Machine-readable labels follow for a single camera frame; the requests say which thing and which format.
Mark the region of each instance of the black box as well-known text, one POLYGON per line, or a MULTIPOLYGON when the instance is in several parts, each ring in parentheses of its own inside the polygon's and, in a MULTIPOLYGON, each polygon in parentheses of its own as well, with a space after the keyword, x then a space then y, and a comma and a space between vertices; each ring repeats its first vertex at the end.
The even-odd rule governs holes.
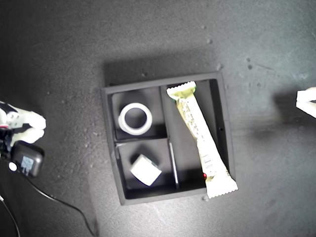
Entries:
POLYGON ((122 205, 205 194, 206 187, 195 140, 166 89, 188 81, 197 84, 194 93, 221 158, 235 178, 232 138, 220 72, 159 79, 102 89, 103 109, 114 178, 122 205), (121 109, 138 102, 153 115, 148 132, 132 136, 119 128, 121 109), (170 143, 174 151, 179 186, 175 184, 170 143), (162 171, 149 187, 129 171, 144 154, 162 171))

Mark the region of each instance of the black cable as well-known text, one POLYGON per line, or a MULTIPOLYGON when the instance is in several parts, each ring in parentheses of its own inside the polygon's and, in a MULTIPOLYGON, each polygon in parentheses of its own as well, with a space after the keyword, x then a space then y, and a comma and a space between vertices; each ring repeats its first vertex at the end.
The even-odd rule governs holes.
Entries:
POLYGON ((33 184, 33 183, 28 179, 28 177, 26 177, 26 176, 24 176, 24 175, 22 175, 22 176, 29 182, 29 184, 32 186, 33 189, 35 189, 38 193, 42 194, 44 197, 48 198, 49 200, 55 201, 55 202, 57 202, 57 203, 63 204, 63 205, 65 205, 65 206, 67 206, 67 207, 69 207, 69 208, 72 208, 72 209, 76 210, 77 212, 79 212, 79 214, 83 217, 84 223, 85 223, 87 229, 89 230, 90 234, 91 234, 93 237, 96 237, 96 236, 97 236, 97 235, 92 231, 92 229, 90 228, 89 223, 88 223, 88 220, 87 220, 85 214, 84 214, 79 208, 77 208, 77 207, 75 207, 75 206, 72 206, 72 205, 70 205, 70 204, 68 204, 68 203, 66 203, 66 202, 64 202, 64 201, 62 201, 62 200, 59 200, 59 199, 57 199, 57 198, 54 198, 54 197, 52 197, 52 196, 47 195, 46 193, 44 193, 43 191, 41 191, 38 187, 36 187, 36 185, 33 184))
POLYGON ((16 230, 16 232, 17 232, 17 234, 18 234, 18 237, 21 237, 21 236, 20 236, 19 227, 18 227, 18 224, 17 224, 16 221, 15 221, 14 216, 13 216, 12 213, 10 212, 10 209, 7 207, 7 205, 5 204, 4 200, 2 200, 2 203, 4 204, 6 210, 8 211, 8 213, 10 214, 10 216, 11 216, 13 222, 14 222, 15 230, 16 230))

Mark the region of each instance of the compartment divider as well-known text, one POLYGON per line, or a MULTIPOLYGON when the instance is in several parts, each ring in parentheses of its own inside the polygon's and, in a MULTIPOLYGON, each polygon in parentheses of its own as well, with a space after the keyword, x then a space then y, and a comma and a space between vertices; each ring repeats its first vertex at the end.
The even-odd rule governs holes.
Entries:
POLYGON ((180 189, 179 186, 179 180, 178 180, 178 172, 177 172, 177 166, 176 166, 176 161, 175 161, 175 156, 174 156, 174 151, 173 151, 173 146, 172 142, 170 140, 170 132, 169 132, 169 125, 168 125, 168 118, 166 116, 166 109, 165 109, 165 101, 163 99, 163 93, 167 93, 167 86, 163 85, 160 86, 160 100, 162 104, 162 112, 163 112, 163 117, 166 125, 166 130, 167 130, 167 137, 168 137, 168 146, 169 146, 169 152, 170 152, 170 158, 171 158, 171 165, 172 165, 172 171, 173 171, 173 176, 174 176, 174 181, 176 184, 176 189, 180 189))

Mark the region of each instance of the white robot finger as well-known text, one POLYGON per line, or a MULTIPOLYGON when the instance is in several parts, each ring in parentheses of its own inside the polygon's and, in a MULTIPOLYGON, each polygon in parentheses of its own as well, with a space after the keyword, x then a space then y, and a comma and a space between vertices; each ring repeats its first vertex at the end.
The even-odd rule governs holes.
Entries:
POLYGON ((316 87, 298 91, 296 107, 316 118, 316 103, 311 102, 314 100, 316 100, 316 87))
POLYGON ((14 134, 12 136, 11 146, 13 146, 16 141, 20 141, 20 140, 32 144, 36 142, 39 138, 43 137, 43 135, 44 135, 44 130, 31 127, 25 132, 14 134))
POLYGON ((10 106, 15 110, 7 114, 7 124, 12 128, 22 127, 23 124, 29 124, 31 127, 41 130, 46 128, 46 119, 43 116, 33 111, 26 111, 12 105, 10 106))

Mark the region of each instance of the dark gray surface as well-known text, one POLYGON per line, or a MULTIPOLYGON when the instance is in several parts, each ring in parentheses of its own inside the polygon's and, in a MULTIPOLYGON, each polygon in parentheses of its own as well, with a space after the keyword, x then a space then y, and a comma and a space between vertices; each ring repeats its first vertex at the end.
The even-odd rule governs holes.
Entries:
MULTIPOLYGON (((294 107, 296 90, 316 84, 315 10, 312 0, 2 1, 0 95, 48 121, 36 184, 97 218, 103 237, 315 236, 316 119, 294 107), (216 69, 239 190, 120 206, 99 88, 216 69)), ((89 236, 76 213, 0 170, 22 236, 89 236)), ((2 222, 1 236, 11 229, 2 222)))

